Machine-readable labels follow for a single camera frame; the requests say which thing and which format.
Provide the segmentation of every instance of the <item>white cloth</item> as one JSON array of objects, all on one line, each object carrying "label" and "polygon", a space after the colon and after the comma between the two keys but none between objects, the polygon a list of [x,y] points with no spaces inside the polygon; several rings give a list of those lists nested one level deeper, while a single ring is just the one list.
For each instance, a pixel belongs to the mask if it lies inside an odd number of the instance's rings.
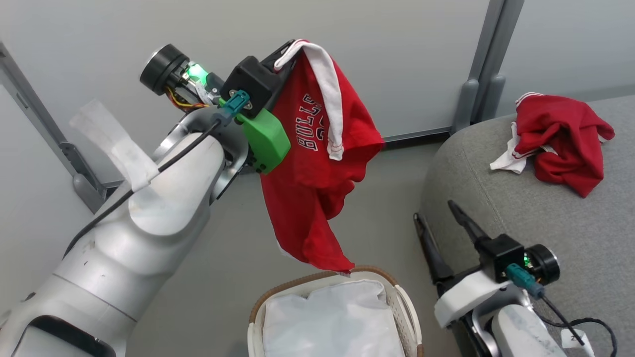
[{"label": "white cloth", "polygon": [[157,164],[132,141],[119,121],[98,100],[83,106],[70,120],[71,127],[81,131],[115,164],[133,192],[148,186],[159,175]]},{"label": "white cloth", "polygon": [[496,161],[490,164],[491,170],[509,170],[520,174],[527,165],[527,157],[535,155],[537,150],[532,150],[526,154],[519,154],[514,150],[520,142],[520,137],[516,133],[516,122],[512,122],[512,138],[507,142],[507,150],[503,152]]},{"label": "white cloth", "polygon": [[266,357],[404,357],[384,286],[357,280],[267,301]]}]

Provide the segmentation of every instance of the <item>gray couch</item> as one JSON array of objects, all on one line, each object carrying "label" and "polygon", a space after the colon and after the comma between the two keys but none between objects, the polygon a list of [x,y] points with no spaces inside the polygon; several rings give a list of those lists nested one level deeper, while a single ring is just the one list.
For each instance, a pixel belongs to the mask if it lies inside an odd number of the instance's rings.
[{"label": "gray couch", "polygon": [[[589,105],[616,136],[602,146],[605,178],[587,198],[538,181],[531,160],[521,175],[490,171],[511,137],[510,115],[466,128],[443,144],[429,168],[419,214],[455,272],[477,265],[478,256],[447,209],[449,199],[490,236],[505,232],[525,246],[549,247],[561,266],[560,280],[547,286],[550,299],[570,320],[605,321],[617,335],[618,356],[635,356],[635,96]],[[558,320],[542,302],[537,309]],[[601,326],[580,328],[596,356],[610,354]],[[559,342],[559,329],[551,332]],[[583,356],[578,352],[568,354]]]}]

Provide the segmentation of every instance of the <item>gray floor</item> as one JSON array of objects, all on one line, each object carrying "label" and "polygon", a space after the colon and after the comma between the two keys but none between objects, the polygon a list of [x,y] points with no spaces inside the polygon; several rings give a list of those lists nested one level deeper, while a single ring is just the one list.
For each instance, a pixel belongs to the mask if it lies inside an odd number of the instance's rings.
[{"label": "gray floor", "polygon": [[[451,334],[434,321],[436,296],[411,221],[438,147],[380,153],[331,227],[353,262],[385,269],[408,292],[426,357],[454,357],[459,353]],[[280,254],[256,175],[240,176],[211,216],[137,326],[127,356],[247,357],[247,321],[256,300],[278,284],[316,272]]]}]

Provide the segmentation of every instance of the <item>yellow wire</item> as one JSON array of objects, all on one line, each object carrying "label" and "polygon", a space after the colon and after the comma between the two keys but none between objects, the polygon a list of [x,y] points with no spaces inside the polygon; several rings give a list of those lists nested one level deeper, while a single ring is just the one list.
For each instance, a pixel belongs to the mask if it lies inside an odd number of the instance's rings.
[{"label": "yellow wire", "polygon": [[181,107],[193,107],[192,104],[186,104],[186,103],[181,103],[177,100],[177,98],[174,96],[174,93],[172,93],[172,90],[170,89],[170,87],[165,87],[168,92],[170,93],[170,97],[172,97],[172,100],[174,101],[174,103],[176,103],[177,105],[181,106]]}]

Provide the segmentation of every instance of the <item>clothing pile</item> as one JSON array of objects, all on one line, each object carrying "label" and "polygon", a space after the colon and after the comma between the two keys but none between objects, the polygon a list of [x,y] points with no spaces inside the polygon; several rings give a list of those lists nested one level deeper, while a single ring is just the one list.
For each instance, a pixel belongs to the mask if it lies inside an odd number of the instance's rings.
[{"label": "clothing pile", "polygon": [[507,150],[490,168],[520,174],[527,157],[536,155],[539,180],[587,197],[604,179],[600,143],[615,136],[613,128],[586,103],[555,95],[529,92],[516,101],[516,112]]}]

